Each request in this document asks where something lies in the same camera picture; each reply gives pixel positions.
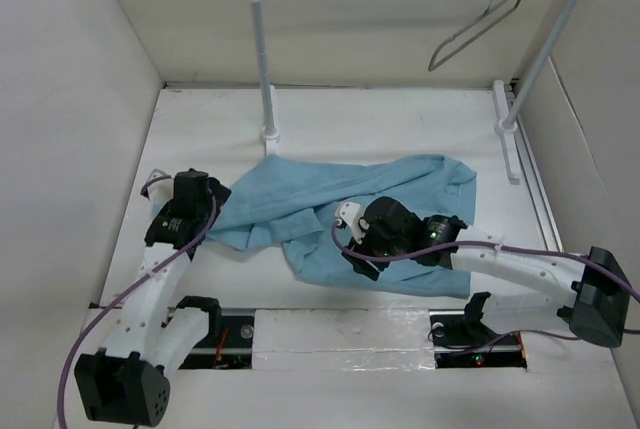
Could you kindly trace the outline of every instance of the blue towel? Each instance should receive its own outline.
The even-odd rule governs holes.
[[[476,174],[459,161],[419,155],[357,166],[269,156],[231,189],[208,237],[240,251],[281,243],[288,263],[304,282],[415,296],[469,296],[466,271],[401,261],[391,263],[375,282],[356,274],[330,234],[340,202],[367,205],[380,196],[397,199],[421,218],[455,214],[472,223]],[[349,231],[339,232],[346,245]]]

